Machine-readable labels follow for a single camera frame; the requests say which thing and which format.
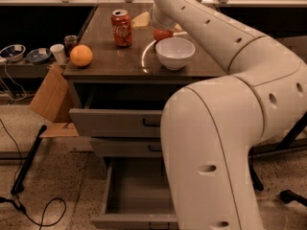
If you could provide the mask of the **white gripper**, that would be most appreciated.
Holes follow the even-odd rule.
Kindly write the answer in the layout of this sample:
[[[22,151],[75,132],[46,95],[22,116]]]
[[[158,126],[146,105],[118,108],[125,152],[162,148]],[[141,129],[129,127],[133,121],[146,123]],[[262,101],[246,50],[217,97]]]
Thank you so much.
[[[175,27],[176,32],[181,32],[181,27],[176,22],[165,15],[157,5],[153,5],[150,13],[147,11],[138,14],[131,21],[131,26],[134,29],[146,28],[151,24],[154,28],[159,30],[171,30]]]

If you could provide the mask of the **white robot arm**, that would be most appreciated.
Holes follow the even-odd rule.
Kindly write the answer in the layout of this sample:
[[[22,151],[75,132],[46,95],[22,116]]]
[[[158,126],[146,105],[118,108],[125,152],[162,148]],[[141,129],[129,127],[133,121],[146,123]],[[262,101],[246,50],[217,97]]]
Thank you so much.
[[[154,0],[151,23],[180,25],[224,70],[166,103],[160,137],[179,230],[263,230],[250,148],[305,113],[306,63],[201,0]]]

